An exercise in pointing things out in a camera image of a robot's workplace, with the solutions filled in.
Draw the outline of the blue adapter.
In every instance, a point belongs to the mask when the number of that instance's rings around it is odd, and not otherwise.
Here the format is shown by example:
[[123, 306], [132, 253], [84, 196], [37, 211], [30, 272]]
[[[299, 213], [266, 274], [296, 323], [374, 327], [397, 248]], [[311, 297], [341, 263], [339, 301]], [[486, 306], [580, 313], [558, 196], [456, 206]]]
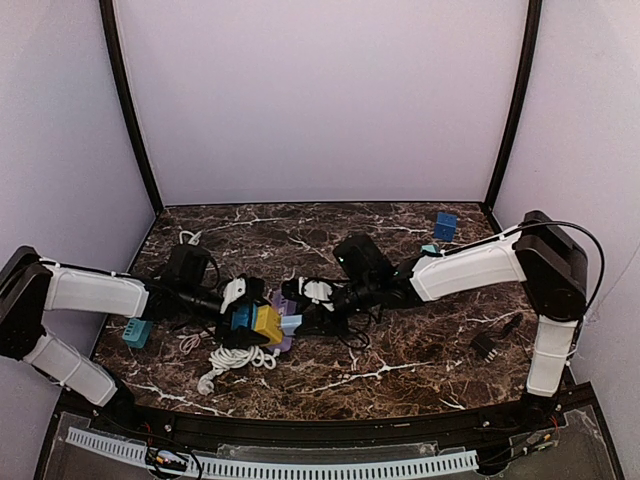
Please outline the blue adapter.
[[258, 306], [255, 304], [243, 304], [239, 306], [231, 317], [231, 330], [247, 329], [253, 330], [258, 313]]

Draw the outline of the light blue charger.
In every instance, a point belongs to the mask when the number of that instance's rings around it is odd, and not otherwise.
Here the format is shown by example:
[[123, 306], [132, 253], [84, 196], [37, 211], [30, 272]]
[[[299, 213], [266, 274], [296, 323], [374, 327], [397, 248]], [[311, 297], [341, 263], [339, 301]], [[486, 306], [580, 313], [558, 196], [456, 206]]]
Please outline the light blue charger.
[[286, 315], [281, 317], [280, 328], [285, 336], [293, 336], [295, 330], [303, 323], [303, 316], [298, 315]]

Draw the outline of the yellow cube socket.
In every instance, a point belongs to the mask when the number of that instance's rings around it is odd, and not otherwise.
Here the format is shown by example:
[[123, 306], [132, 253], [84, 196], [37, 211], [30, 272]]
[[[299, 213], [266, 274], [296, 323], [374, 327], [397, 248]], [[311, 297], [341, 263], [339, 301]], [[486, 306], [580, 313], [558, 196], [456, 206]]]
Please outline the yellow cube socket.
[[267, 338], [267, 345], [279, 344], [284, 335], [280, 328], [281, 316], [269, 305], [258, 308], [254, 331]]

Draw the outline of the purple power strip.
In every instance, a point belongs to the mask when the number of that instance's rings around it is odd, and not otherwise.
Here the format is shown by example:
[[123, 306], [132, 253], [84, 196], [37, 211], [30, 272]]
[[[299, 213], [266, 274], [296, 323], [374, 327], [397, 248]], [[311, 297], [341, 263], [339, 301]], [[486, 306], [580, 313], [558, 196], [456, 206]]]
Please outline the purple power strip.
[[268, 349], [278, 348], [287, 336], [291, 336], [290, 328], [284, 318], [296, 313], [296, 303], [285, 298], [280, 290], [271, 298], [271, 306], [268, 310], [267, 327], [271, 335]]

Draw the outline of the teal power strip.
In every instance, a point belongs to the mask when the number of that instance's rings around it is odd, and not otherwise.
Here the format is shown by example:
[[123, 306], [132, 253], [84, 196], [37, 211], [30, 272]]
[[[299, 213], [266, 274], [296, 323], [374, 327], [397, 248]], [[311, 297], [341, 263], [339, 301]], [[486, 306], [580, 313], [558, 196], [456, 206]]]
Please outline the teal power strip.
[[122, 334], [123, 341], [134, 349], [142, 349], [151, 333], [153, 323], [150, 321], [131, 318]]

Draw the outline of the dark blue cube socket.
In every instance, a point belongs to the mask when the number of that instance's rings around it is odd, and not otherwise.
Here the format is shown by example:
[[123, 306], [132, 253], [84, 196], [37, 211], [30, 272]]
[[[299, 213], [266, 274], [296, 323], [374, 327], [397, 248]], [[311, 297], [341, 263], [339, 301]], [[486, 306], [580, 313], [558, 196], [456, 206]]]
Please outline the dark blue cube socket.
[[457, 220], [456, 215], [438, 212], [433, 236], [438, 240], [452, 242], [457, 231]]

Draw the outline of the black plug adapter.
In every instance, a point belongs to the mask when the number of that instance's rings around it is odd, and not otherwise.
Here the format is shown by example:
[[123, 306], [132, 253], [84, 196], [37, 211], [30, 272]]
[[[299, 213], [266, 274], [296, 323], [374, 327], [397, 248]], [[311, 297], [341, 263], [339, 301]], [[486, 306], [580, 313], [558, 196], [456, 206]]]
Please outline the black plug adapter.
[[495, 341], [486, 333], [477, 334], [470, 342], [470, 348], [487, 363], [492, 362], [497, 355], [495, 346]]

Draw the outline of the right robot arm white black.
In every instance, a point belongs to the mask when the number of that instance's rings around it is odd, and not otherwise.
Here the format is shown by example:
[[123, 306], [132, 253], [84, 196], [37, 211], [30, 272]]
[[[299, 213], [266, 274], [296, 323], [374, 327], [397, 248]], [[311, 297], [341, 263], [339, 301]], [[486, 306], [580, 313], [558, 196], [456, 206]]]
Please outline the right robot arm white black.
[[588, 256], [570, 236], [570, 222], [539, 210], [498, 234], [450, 251], [424, 253], [398, 265], [366, 234], [347, 237], [333, 251], [346, 277], [298, 277], [283, 296], [303, 315], [298, 335], [339, 336], [351, 316], [380, 306], [409, 309], [485, 286], [518, 282], [538, 317], [525, 392], [551, 398], [595, 296], [587, 291]]

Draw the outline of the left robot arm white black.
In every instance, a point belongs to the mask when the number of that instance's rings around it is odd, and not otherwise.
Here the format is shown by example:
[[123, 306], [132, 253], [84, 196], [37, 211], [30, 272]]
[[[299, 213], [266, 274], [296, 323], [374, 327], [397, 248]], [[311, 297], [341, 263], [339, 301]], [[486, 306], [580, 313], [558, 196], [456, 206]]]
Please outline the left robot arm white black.
[[205, 248], [180, 244], [158, 273], [137, 277], [59, 263], [21, 246], [1, 270], [1, 354], [100, 409], [131, 403], [131, 392], [114, 374], [44, 326], [44, 313], [72, 310], [151, 322], [184, 314], [202, 326], [213, 324], [216, 340], [225, 346], [257, 344], [262, 335], [231, 327], [234, 314], [254, 315], [265, 304], [263, 280], [240, 275], [206, 287], [205, 271], [214, 263]]

